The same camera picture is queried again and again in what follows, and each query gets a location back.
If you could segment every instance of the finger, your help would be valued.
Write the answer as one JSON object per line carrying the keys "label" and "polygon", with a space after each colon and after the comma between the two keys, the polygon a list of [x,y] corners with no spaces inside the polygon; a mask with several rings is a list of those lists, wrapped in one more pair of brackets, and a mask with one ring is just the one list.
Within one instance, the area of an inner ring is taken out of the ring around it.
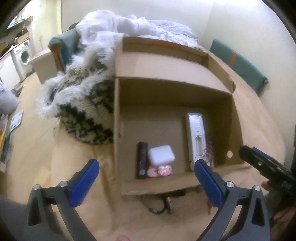
{"label": "finger", "polygon": [[128,237],[120,235],[116,241],[131,241]]}
{"label": "finger", "polygon": [[272,241],[277,240],[278,237],[280,235],[279,229],[278,229],[278,225],[274,225],[274,227],[272,228],[272,231],[270,232],[270,238]]}
{"label": "finger", "polygon": [[295,214],[295,208],[291,208],[285,215],[283,215],[279,222],[290,222],[290,220],[293,218]]}
{"label": "finger", "polygon": [[261,183],[261,187],[264,188],[266,191],[270,191],[271,187],[268,185],[268,181],[264,181]]}
{"label": "finger", "polygon": [[289,210],[290,210],[291,207],[287,207],[286,209],[276,213],[274,215],[274,220],[276,221],[277,219],[279,219],[280,217],[282,217],[283,215],[285,215]]}
{"label": "finger", "polygon": [[279,225],[277,232],[274,234],[276,237],[279,237],[287,228],[289,222],[283,222]]}

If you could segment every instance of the cardboard box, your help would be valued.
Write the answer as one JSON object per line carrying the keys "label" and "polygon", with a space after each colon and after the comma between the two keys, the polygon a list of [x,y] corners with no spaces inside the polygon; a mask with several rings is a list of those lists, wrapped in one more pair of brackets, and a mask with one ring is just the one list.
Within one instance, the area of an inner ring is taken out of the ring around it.
{"label": "cardboard box", "polygon": [[6,48],[6,42],[0,43],[0,53]]}
{"label": "cardboard box", "polygon": [[25,40],[27,40],[30,37],[29,32],[23,34],[22,36],[20,36],[18,39],[16,39],[16,44],[19,44],[21,42],[24,42]]}
{"label": "cardboard box", "polygon": [[[230,76],[207,52],[166,41],[124,37],[116,52],[114,149],[122,195],[157,194],[199,185],[190,171],[185,115],[202,113],[214,146],[215,172],[243,166],[240,122]],[[168,177],[136,179],[138,142],[170,145]],[[228,151],[233,157],[227,158]]]}

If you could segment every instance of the white duvet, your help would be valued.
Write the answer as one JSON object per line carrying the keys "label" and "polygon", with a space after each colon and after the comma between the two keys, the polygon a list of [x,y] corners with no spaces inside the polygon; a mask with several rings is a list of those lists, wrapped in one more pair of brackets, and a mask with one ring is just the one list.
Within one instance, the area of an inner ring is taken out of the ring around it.
{"label": "white duvet", "polygon": [[76,25],[84,46],[100,44],[114,47],[123,36],[147,37],[166,40],[193,48],[200,48],[197,37],[183,24],[165,20],[146,20],[135,15],[118,16],[112,11],[98,10],[88,13]]}

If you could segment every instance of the faux fur throw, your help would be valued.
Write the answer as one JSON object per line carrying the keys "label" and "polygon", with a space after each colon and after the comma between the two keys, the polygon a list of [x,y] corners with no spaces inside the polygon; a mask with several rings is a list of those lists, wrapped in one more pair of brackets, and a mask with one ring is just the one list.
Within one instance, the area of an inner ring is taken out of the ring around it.
{"label": "faux fur throw", "polygon": [[41,117],[60,117],[69,134],[89,144],[113,142],[114,52],[89,45],[66,73],[47,80],[36,100]]}

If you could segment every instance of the white remote control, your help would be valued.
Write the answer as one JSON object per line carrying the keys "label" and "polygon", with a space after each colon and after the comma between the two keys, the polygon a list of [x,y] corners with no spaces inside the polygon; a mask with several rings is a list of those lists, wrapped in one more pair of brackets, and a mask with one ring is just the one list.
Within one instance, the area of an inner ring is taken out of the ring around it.
{"label": "white remote control", "polygon": [[202,115],[199,113],[188,113],[186,116],[186,127],[189,147],[190,168],[194,171],[194,164],[202,159],[206,149],[205,128]]}

